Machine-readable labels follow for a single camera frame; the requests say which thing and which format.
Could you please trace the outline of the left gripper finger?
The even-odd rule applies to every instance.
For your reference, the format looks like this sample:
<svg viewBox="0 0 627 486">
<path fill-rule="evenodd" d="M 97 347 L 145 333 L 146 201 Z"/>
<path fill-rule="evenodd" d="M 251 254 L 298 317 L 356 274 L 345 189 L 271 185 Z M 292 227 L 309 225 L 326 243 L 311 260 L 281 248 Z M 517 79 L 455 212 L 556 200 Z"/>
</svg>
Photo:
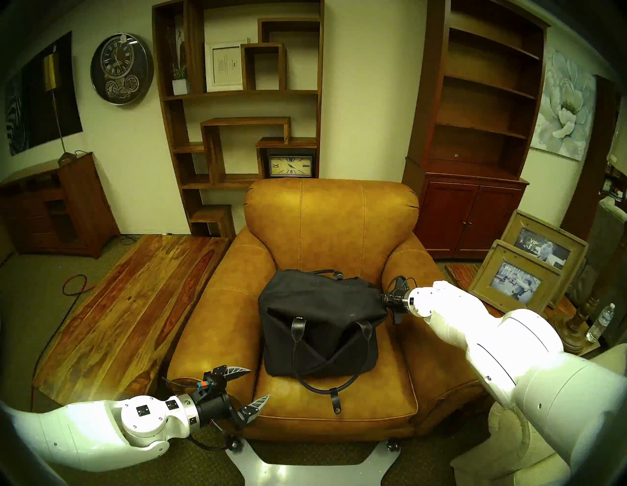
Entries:
<svg viewBox="0 0 627 486">
<path fill-rule="evenodd" d="M 216 385 L 226 385 L 228 382 L 244 377 L 250 369 L 239 366 L 221 365 L 216 367 Z"/>
<path fill-rule="evenodd" d="M 246 406 L 242 406 L 238 410 L 238 417 L 240 421 L 243 424 L 252 423 L 257 418 L 257 416 L 259 415 L 259 413 L 261 412 L 265 404 L 267 404 L 269 399 L 270 399 L 270 394 L 266 394 L 254 400 L 250 404 Z"/>
</svg>

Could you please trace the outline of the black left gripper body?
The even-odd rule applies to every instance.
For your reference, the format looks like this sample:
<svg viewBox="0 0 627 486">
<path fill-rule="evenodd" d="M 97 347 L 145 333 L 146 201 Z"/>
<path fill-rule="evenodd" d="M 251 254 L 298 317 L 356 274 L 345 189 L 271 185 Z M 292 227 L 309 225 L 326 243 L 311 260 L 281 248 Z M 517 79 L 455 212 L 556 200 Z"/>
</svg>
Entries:
<svg viewBox="0 0 627 486">
<path fill-rule="evenodd" d="M 200 428 L 218 420 L 229 420 L 236 429 L 245 426 L 242 415 L 235 409 L 226 392 L 210 393 L 205 389 L 197 389 L 196 410 Z"/>
</svg>

